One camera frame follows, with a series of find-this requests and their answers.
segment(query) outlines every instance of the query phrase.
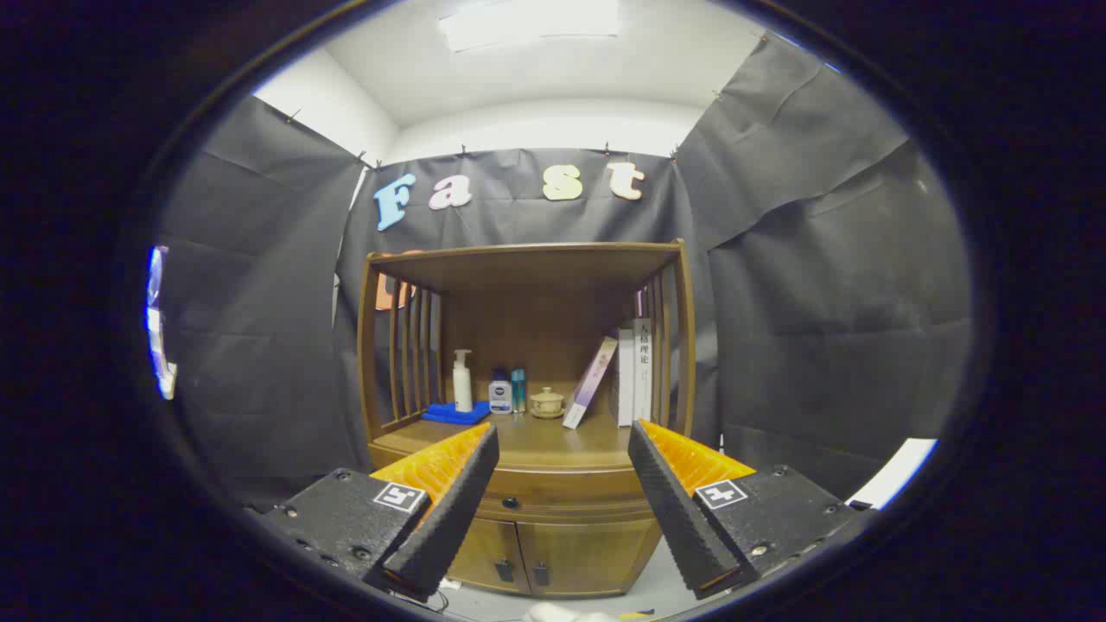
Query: black fabric curtain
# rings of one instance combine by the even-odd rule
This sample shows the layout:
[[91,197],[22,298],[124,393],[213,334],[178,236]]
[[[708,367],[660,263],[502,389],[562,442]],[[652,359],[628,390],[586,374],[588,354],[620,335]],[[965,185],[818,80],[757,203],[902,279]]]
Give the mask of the black fabric curtain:
[[330,343],[334,258],[362,165],[250,97],[165,206],[161,309],[175,400],[242,501],[364,468]]
[[[791,464],[841,497],[907,437],[938,436],[954,407],[973,330],[957,216],[895,120],[784,40],[766,37],[675,159],[507,149],[373,169],[285,121],[243,102],[186,172],[159,239],[177,398],[243,499],[372,468],[355,348],[371,251],[684,238],[695,438],[717,446],[724,433],[729,455]],[[645,174],[639,200],[612,193],[617,162]],[[578,198],[543,196],[552,165],[580,169]],[[374,194],[405,175],[404,216],[382,229]],[[430,209],[452,175],[472,199]]]
[[972,342],[956,212],[846,76],[769,34],[680,145],[718,315],[727,454],[839,497],[936,438]]

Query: orange letter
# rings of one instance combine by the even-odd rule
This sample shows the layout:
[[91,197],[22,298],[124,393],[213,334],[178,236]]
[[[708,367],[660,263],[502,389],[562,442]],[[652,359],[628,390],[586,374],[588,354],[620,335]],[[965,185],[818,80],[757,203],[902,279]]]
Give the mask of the orange letter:
[[[405,251],[400,252],[399,255],[411,255],[411,253],[416,253],[416,252],[422,252],[422,251],[421,250],[405,250]],[[393,253],[385,252],[385,253],[382,253],[382,255],[384,255],[385,257],[392,257]],[[376,279],[376,310],[377,311],[390,311],[392,310],[392,297],[394,294],[392,294],[388,291],[388,288],[386,286],[387,280],[388,280],[388,278],[386,276],[384,276],[384,274],[380,274]],[[416,291],[417,290],[415,289],[415,287],[411,286],[411,294],[414,294]],[[396,307],[398,309],[403,309],[406,305],[407,305],[407,283],[404,283],[403,287],[399,288],[399,304],[397,304]]]

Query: wooden cabinet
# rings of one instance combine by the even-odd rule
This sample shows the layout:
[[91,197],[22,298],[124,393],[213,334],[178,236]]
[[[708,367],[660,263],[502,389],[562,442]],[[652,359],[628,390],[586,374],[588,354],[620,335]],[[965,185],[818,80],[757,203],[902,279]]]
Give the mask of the wooden cabinet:
[[585,525],[472,520],[448,577],[543,597],[625,592],[660,540],[651,518]]
[[[390,310],[377,311],[383,277],[396,280],[397,294]],[[377,468],[467,429],[421,418],[431,402],[453,400],[452,349],[473,351],[477,400],[499,366],[525,367],[528,395],[552,386],[567,396],[601,338],[633,317],[654,320],[651,419],[690,433],[695,311],[681,240],[369,255],[362,297],[357,362]],[[386,357],[374,344],[376,313],[388,313]],[[676,348],[679,365],[671,365]],[[385,362],[390,408],[373,393]],[[634,584],[660,531],[626,453],[629,428],[613,421],[608,380],[576,429],[528,414],[489,415],[499,464],[449,577],[543,598],[617,594]]]
[[647,518],[589,525],[518,523],[533,594],[625,592],[657,548],[660,528]]
[[472,519],[447,576],[481,588],[530,593],[514,523]]

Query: book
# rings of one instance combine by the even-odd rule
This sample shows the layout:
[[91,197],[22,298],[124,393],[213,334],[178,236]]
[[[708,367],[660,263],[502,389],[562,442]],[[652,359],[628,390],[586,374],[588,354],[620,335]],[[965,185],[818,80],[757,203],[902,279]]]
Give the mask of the book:
[[634,418],[653,414],[653,320],[634,320]]
[[599,387],[603,374],[606,373],[607,365],[611,364],[611,359],[614,357],[617,346],[618,342],[614,339],[609,336],[603,338],[598,350],[595,352],[595,356],[592,357],[592,364],[587,366],[587,371],[580,379],[576,390],[572,392],[572,403],[564,415],[562,425],[573,429],[580,425],[580,421],[584,418],[584,411],[587,410],[587,405],[595,397],[595,392]]
[[618,329],[618,355],[611,363],[611,413],[618,427],[634,423],[634,329]]

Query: ceiling light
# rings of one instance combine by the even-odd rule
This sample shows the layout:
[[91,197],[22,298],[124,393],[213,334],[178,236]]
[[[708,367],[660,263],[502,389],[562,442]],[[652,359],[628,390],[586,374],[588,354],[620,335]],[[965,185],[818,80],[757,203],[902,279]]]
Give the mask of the ceiling light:
[[453,52],[551,37],[616,37],[618,0],[509,0],[438,20]]

